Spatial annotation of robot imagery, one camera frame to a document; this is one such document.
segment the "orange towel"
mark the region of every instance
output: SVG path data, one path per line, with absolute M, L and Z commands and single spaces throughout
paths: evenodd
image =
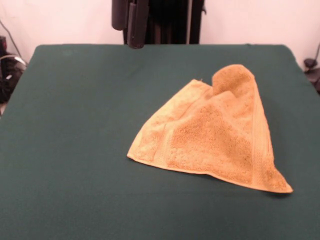
M 292 193 L 274 165 L 254 75 L 230 65 L 213 87 L 192 80 L 141 128 L 127 156 L 154 167 L 207 174 L 247 188 Z

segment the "terry cloth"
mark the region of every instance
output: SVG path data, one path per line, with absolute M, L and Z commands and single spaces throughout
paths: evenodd
M 275 167 L 255 77 L 239 64 L 215 73 L 212 86 L 188 83 L 142 126 L 127 156 L 247 188 L 293 191 Z

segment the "green tablecloth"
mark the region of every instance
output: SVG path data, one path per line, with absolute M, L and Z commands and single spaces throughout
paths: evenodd
M 256 77 L 291 195 L 126 157 L 173 94 L 229 64 Z M 285 46 L 40 46 L 0 121 L 0 238 L 318 240 L 319 122 L 320 98 Z

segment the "yellow towel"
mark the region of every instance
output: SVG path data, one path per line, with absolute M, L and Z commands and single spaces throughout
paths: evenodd
M 192 80 L 141 128 L 127 156 L 154 167 L 207 174 L 247 188 L 292 193 L 274 165 L 254 75 L 242 65 Z

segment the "black cable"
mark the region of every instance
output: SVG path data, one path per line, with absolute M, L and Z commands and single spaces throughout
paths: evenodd
M 17 52 L 18 55 L 21 57 L 21 53 L 20 53 L 20 51 L 19 51 L 19 49 L 18 49 L 18 47 L 17 47 L 17 45 L 16 45 L 16 43 L 15 43 L 13 37 L 12 37 L 10 31 L 8 30 L 8 28 L 6 28 L 6 26 L 5 26 L 4 23 L 1 21 L 1 19 L 0 19 L 0 25 L 1 25 L 1 26 L 4 28 L 4 30 L 8 33 L 8 35 L 9 35 L 9 37 L 10 37 L 10 39 L 11 39 L 11 41 L 12 41 L 12 43 L 13 43 L 15 49 L 16 49 L 16 52 Z
M 318 49 L 317 49 L 317 51 L 316 51 L 316 55 L 315 55 L 314 60 L 317 60 L 317 58 L 318 58 L 318 56 L 319 56 L 319 50 L 320 50 L 320 43 L 319 43 L 319 45 L 318 45 Z

